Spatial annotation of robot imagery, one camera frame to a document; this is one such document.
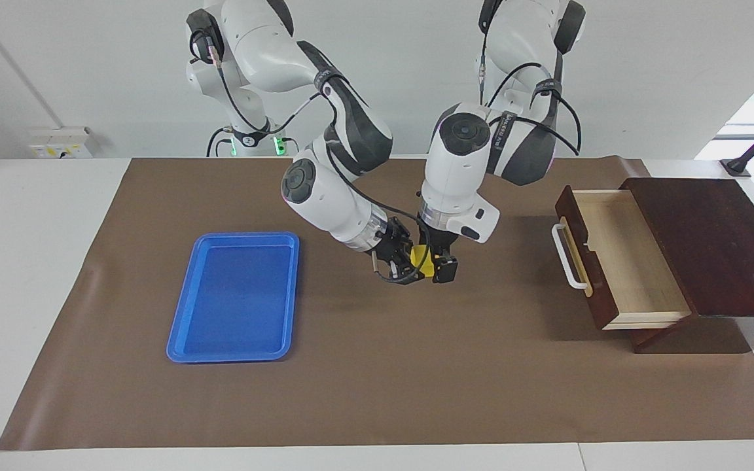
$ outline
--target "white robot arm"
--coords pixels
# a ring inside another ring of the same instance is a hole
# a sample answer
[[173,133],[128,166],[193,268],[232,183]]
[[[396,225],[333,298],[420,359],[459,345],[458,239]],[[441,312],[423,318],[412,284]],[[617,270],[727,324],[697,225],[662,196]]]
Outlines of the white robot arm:
[[499,210],[478,194],[485,173],[517,185],[547,173],[560,136],[559,104],[569,107],[560,84],[563,55],[583,20],[583,6],[575,1],[486,0],[479,28],[494,65],[508,75],[487,104],[460,103],[445,111],[433,134],[421,218],[431,234],[434,283],[455,277],[458,261],[450,245],[458,236],[484,243],[499,221]]
[[261,143],[280,131],[267,118],[260,97],[244,86],[265,92],[315,87],[314,96],[326,99],[334,117],[324,134],[293,159],[281,182],[282,197],[318,229],[386,262],[391,269],[387,281],[408,284],[422,278],[410,262],[406,228],[350,185],[389,159],[391,132],[320,50],[293,39],[284,0],[210,3],[192,12],[187,24],[195,56],[188,79],[224,104],[243,155],[271,155]]

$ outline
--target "blue tray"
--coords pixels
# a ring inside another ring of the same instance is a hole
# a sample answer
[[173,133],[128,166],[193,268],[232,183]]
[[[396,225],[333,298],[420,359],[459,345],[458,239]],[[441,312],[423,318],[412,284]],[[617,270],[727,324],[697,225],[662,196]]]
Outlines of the blue tray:
[[203,235],[194,244],[168,339],[176,363],[278,360],[290,350],[298,237]]

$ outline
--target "brown paper sheet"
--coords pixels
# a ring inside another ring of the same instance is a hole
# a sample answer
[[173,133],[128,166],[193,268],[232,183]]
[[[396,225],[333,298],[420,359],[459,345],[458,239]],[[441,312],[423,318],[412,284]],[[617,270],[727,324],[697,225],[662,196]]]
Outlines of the brown paper sheet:
[[[617,188],[618,158],[558,160],[518,188],[455,283],[383,283],[281,200],[285,160],[134,160],[0,440],[0,450],[502,444],[754,438],[754,355],[635,355],[596,330],[550,238],[565,184]],[[423,161],[358,184],[411,209]],[[192,244],[302,239],[293,348],[266,364],[165,356]]]

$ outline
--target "white table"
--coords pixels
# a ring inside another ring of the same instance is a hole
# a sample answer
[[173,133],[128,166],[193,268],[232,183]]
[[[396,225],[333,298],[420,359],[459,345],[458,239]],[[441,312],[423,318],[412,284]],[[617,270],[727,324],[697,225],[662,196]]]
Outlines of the white table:
[[[128,164],[0,160],[0,435]],[[655,177],[726,177],[713,162],[646,165]],[[754,184],[741,184],[754,202]],[[744,470],[754,441],[6,452],[0,468]]]

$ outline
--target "drawer front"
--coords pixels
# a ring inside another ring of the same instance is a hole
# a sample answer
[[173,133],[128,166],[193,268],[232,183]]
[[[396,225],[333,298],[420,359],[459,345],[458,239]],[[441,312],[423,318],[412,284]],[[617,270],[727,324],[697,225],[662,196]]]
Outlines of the drawer front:
[[601,268],[598,254],[593,253],[586,246],[589,232],[587,232],[586,223],[584,223],[581,210],[578,209],[577,200],[575,200],[575,194],[571,187],[567,186],[563,190],[563,194],[557,200],[554,209],[558,217],[566,219],[568,232],[574,239],[577,248],[577,256],[583,263],[584,271],[586,271],[586,276],[592,287],[592,295],[586,298],[590,312],[592,312],[592,320],[595,322],[596,328],[604,329],[610,322],[613,322],[613,319],[619,316],[619,307],[616,305],[613,292],[611,292],[607,283],[607,277],[603,268]]

